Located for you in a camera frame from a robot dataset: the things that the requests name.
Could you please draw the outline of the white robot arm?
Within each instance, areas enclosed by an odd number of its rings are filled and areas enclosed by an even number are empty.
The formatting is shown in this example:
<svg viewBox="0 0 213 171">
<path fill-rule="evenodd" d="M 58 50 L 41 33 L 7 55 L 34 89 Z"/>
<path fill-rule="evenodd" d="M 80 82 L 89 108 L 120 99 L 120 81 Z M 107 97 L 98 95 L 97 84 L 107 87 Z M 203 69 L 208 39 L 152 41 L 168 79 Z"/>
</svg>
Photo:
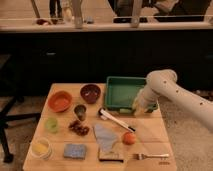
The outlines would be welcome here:
<svg viewBox="0 0 213 171">
<path fill-rule="evenodd" d="M 141 107 L 146 112 L 160 96 L 165 96 L 180 108 L 187 110 L 213 132 L 213 102 L 180 87 L 177 84 L 177 74 L 171 69 L 150 72 L 146 76 L 146 85 L 137 93 L 132 107 Z"/>
</svg>

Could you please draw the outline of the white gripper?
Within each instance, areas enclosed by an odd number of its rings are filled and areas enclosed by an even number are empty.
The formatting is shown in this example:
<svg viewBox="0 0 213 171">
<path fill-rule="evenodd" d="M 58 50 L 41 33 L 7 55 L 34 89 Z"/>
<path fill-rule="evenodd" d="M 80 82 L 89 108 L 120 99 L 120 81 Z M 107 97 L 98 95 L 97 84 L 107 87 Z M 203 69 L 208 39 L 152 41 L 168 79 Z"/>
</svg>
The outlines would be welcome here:
<svg viewBox="0 0 213 171">
<path fill-rule="evenodd" d="M 150 88 L 144 87 L 137 93 L 132 108 L 141 114 L 152 113 L 152 105 L 154 104 L 153 91 Z"/>
</svg>

